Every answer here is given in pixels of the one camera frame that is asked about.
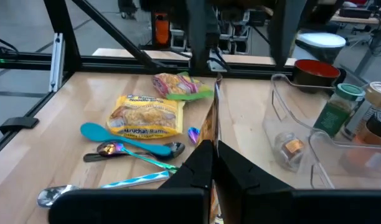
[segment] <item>black bowl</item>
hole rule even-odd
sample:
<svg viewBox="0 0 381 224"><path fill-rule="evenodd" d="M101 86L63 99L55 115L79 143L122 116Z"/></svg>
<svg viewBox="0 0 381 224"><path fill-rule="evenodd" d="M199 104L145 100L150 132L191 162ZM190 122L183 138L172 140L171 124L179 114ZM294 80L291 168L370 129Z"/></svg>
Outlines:
<svg viewBox="0 0 381 224"><path fill-rule="evenodd" d="M294 64L293 82L297 85L331 87L339 77L340 70L328 63L302 59ZM316 93L319 88L299 87L305 93Z"/></svg>

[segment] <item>white lid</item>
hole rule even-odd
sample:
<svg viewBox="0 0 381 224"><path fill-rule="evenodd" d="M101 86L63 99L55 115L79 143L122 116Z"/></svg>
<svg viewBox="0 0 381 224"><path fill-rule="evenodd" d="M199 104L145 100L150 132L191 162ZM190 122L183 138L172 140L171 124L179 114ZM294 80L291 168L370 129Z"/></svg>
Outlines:
<svg viewBox="0 0 381 224"><path fill-rule="evenodd" d="M346 40L339 35L325 32L299 34L297 40L315 47L344 47Z"/></svg>

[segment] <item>black bracket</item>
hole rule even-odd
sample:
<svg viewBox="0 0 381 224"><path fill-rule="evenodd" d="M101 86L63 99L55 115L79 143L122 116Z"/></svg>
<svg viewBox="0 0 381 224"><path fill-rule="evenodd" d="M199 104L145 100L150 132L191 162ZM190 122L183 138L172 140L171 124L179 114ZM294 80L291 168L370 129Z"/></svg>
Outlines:
<svg viewBox="0 0 381 224"><path fill-rule="evenodd" d="M0 132L6 134L8 131L20 131L22 128L32 129L39 123L37 118L18 117L9 118L1 126Z"/></svg>

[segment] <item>maruchan ramen package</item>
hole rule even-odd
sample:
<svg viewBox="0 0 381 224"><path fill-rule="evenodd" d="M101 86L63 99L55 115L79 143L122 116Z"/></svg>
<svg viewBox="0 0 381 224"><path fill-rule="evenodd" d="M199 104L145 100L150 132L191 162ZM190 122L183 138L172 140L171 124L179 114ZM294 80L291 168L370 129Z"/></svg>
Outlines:
<svg viewBox="0 0 381 224"><path fill-rule="evenodd" d="M209 86L190 78L187 72L157 74L153 76L153 85L168 100L196 100L214 94Z"/></svg>
<svg viewBox="0 0 381 224"><path fill-rule="evenodd" d="M107 121L111 133L134 139L154 139L182 132L183 101L150 96L121 96Z"/></svg>

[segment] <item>blue plastic spoon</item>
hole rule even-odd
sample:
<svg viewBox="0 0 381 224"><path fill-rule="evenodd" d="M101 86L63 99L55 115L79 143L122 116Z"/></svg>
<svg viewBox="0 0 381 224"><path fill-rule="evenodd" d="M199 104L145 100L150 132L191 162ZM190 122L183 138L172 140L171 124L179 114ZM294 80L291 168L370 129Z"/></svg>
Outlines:
<svg viewBox="0 0 381 224"><path fill-rule="evenodd" d="M91 141L121 141L136 147L140 147L141 149L145 149L149 152L152 152L153 154L161 156L168 156L171 153L170 147L156 144L145 144L121 136L115 136L113 134L110 134L104 127L95 123L85 123L81 125L80 131L84 135L84 137Z"/></svg>

